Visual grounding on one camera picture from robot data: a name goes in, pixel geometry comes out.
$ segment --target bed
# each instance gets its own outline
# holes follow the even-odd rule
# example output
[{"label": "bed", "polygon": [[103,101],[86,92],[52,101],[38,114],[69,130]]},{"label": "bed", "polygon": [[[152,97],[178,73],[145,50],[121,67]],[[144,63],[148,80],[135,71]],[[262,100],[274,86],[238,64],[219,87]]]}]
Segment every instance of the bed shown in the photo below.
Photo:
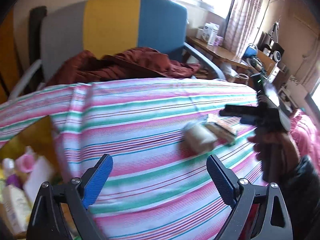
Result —
[{"label": "bed", "polygon": [[183,140],[191,121],[218,116],[226,103],[255,105],[245,85],[197,79],[131,79],[58,85],[0,106],[0,146],[50,115],[60,132],[72,176],[105,153],[114,167],[89,211],[110,239],[213,239],[231,209],[219,196],[205,162],[216,154],[238,177],[262,185],[260,163],[247,137],[254,127],[223,118],[236,144],[219,139],[197,155]]}]

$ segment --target cable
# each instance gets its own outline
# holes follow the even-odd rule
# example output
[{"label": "cable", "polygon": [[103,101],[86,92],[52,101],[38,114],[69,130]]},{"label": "cable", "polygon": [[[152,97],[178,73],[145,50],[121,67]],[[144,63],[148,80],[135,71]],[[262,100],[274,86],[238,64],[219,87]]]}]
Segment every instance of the cable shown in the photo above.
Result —
[{"label": "cable", "polygon": [[263,23],[264,17],[266,16],[267,10],[268,10],[268,8],[269,8],[269,4],[271,4],[271,3],[273,3],[273,2],[276,2],[276,1],[279,1],[279,0],[269,0],[269,1],[268,1],[267,8],[266,8],[266,10],[264,11],[263,18],[262,18],[262,21],[261,21],[260,26],[259,26],[259,28],[258,28],[258,31],[257,31],[256,37],[254,38],[254,41],[257,39],[257,36],[258,36],[259,31],[260,31],[260,28],[261,28],[261,26],[262,26],[262,23]]}]

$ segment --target white bottle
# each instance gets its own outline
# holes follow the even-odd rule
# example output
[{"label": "white bottle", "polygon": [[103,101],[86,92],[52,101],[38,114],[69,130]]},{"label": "white bottle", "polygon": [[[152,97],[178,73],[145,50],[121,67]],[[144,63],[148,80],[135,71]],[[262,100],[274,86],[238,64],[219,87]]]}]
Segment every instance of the white bottle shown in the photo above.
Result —
[{"label": "white bottle", "polygon": [[208,41],[210,38],[210,23],[206,23],[202,30],[202,39]]},{"label": "white bottle", "polygon": [[2,168],[4,171],[4,176],[6,178],[8,178],[9,176],[11,176],[12,174],[15,174],[15,170],[14,170],[14,160],[10,159],[10,158],[5,158],[2,161]]},{"label": "white bottle", "polygon": [[14,185],[8,185],[3,190],[3,200],[7,218],[14,234],[27,231],[31,208],[24,192]]},{"label": "white bottle", "polygon": [[211,25],[212,25],[212,29],[211,29],[210,37],[208,40],[208,45],[213,46],[216,40],[216,36],[218,35],[219,25],[216,25],[216,24],[211,24]]}]

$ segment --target pink cup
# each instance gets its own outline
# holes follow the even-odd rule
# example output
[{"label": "pink cup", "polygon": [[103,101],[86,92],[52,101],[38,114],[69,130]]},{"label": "pink cup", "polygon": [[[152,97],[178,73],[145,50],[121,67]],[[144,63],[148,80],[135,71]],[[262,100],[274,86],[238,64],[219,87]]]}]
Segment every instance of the pink cup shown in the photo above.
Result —
[{"label": "pink cup", "polygon": [[29,173],[33,170],[33,166],[35,165],[35,158],[33,154],[25,153],[16,159],[16,167],[19,171],[23,173]]}]

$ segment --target red cloth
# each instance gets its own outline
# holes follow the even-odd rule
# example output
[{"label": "red cloth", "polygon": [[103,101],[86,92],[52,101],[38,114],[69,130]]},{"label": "red cloth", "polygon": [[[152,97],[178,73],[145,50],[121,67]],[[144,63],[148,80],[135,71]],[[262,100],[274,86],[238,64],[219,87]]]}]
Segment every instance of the red cloth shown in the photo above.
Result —
[{"label": "red cloth", "polygon": [[101,60],[84,50],[68,59],[47,86],[129,78],[190,78],[199,68],[200,64],[179,63],[146,47],[129,49],[114,56],[106,55]]}]

